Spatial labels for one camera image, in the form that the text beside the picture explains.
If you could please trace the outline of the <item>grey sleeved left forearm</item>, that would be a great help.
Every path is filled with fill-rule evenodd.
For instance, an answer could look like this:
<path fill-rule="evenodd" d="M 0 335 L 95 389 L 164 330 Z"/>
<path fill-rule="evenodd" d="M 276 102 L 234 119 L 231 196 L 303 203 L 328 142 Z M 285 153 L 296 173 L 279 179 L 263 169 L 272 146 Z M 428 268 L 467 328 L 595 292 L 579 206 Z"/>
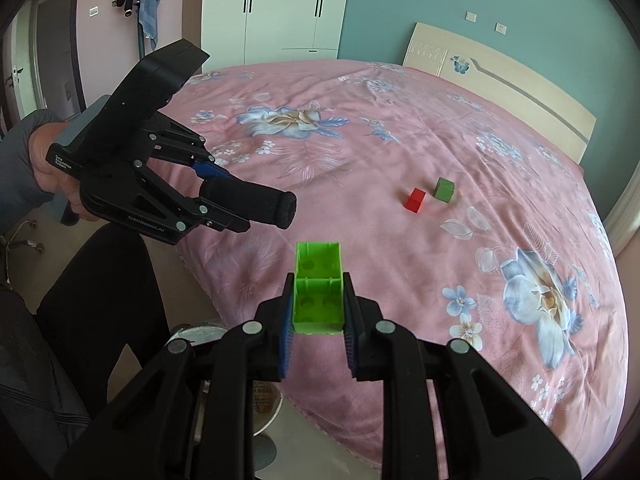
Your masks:
<path fill-rule="evenodd" d="M 1 141 L 0 224 L 6 232 L 33 209 L 53 200 L 36 181 L 28 152 L 30 136 L 39 128 L 61 119 L 50 110 L 35 110 L 14 125 Z"/>

